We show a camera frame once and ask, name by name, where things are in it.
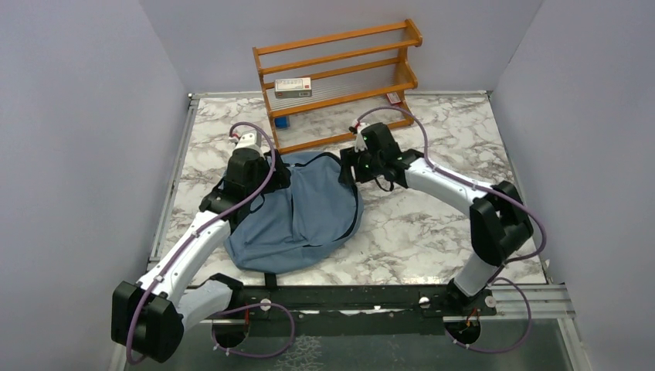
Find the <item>blue student backpack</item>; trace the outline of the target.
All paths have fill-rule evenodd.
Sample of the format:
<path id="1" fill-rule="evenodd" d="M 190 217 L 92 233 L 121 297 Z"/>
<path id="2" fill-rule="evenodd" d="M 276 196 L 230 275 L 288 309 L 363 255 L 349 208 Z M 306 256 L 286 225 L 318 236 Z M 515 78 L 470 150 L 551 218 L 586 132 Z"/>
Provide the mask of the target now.
<path id="1" fill-rule="evenodd" d="M 290 186 L 258 197 L 224 243 L 244 271 L 287 274 L 314 266 L 357 232 L 364 201 L 356 185 L 339 182 L 341 160 L 326 151 L 282 157 Z"/>

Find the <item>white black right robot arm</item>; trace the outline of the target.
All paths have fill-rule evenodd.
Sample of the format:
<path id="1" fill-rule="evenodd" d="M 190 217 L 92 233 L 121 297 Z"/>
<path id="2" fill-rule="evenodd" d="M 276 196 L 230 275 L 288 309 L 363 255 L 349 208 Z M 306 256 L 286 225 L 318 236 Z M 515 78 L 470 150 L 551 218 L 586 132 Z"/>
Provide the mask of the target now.
<path id="1" fill-rule="evenodd" d="M 516 187 L 507 181 L 478 182 L 439 165 L 424 153 L 401 150 L 386 124 L 357 122 L 353 146 L 342 149 L 339 180 L 345 185 L 378 182 L 413 189 L 460 211 L 470 221 L 473 253 L 446 289 L 446 306 L 463 315 L 508 258 L 532 238 L 534 228 Z"/>

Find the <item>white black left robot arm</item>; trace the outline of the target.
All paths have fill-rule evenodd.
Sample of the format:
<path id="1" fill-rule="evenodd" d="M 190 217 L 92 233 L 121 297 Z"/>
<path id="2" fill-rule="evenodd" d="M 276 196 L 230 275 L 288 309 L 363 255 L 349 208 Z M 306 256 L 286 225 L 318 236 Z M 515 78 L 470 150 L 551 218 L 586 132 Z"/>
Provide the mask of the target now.
<path id="1" fill-rule="evenodd" d="M 251 148 L 233 151 L 222 180 L 202 200 L 182 239 L 136 282 L 122 281 L 111 302 L 111 339 L 124 346 L 127 363 L 163 363 L 187 330 L 217 314 L 246 315 L 243 283 L 215 274 L 198 288 L 187 287 L 211 253 L 249 215 L 258 196 L 290 186 L 290 170 L 279 152 Z"/>

